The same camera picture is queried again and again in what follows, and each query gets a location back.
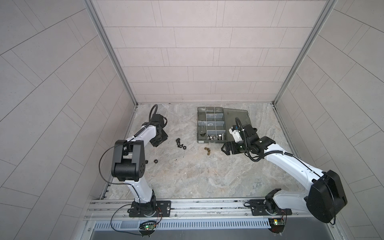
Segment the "clear compartment organizer box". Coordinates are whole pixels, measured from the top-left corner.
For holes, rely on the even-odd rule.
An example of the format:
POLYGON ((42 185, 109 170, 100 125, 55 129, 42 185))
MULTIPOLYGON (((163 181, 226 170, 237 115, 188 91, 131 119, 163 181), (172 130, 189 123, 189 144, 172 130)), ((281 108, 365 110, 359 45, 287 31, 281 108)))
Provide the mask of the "clear compartment organizer box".
POLYGON ((249 112, 247 110, 229 109, 222 107, 198 107, 197 108, 197 141, 203 143, 223 144, 233 141, 229 129, 236 125, 235 118, 239 118, 243 126, 251 123, 249 112), (207 140, 208 135, 224 136, 223 141, 207 140))

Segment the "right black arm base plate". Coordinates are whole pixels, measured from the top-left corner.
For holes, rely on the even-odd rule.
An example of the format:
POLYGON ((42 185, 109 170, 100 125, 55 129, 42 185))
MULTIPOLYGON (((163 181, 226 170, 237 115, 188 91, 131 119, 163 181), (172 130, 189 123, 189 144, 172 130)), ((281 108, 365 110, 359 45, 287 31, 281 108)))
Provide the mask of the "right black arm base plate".
POLYGON ((280 209, 275 203, 267 200, 249 200, 244 207, 251 209, 253 216, 290 216, 291 209, 280 209))

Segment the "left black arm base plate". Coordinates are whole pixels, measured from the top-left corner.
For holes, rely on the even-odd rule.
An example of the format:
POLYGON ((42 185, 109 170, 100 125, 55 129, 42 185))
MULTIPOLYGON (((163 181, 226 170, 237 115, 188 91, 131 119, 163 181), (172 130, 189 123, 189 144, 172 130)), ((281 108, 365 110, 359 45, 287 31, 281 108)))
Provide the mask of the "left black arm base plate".
POLYGON ((148 203, 132 202, 131 208, 128 210, 129 217, 169 217, 171 211, 171 201, 156 201, 148 203))

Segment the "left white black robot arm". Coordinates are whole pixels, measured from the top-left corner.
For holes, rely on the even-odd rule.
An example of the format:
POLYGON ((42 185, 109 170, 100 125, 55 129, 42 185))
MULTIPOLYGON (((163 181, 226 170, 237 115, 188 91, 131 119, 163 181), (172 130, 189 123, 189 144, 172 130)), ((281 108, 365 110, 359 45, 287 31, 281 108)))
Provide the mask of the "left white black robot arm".
POLYGON ((145 146, 151 143, 157 147, 168 139, 164 131, 167 123, 167 118, 154 114, 132 137, 115 143, 111 175, 132 192, 131 214, 134 216, 151 217, 157 211, 155 193, 144 177, 147 164, 145 146))

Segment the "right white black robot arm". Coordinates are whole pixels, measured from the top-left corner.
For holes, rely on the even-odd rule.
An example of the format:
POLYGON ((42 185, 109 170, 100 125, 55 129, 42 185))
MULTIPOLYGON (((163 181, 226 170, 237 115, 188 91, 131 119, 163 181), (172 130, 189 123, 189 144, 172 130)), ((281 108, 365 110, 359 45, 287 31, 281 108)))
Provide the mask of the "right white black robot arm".
POLYGON ((286 215, 287 210, 311 213, 323 223, 336 223, 337 214, 347 205, 348 200, 340 176, 311 166, 294 154, 287 152, 269 137, 260 138, 257 129, 251 125, 243 126, 240 119, 229 132, 234 137, 222 147, 226 155, 244 154, 252 162, 267 160, 295 178, 303 187, 302 192, 287 192, 274 189, 263 203, 247 203, 250 208, 263 208, 269 215, 286 215))

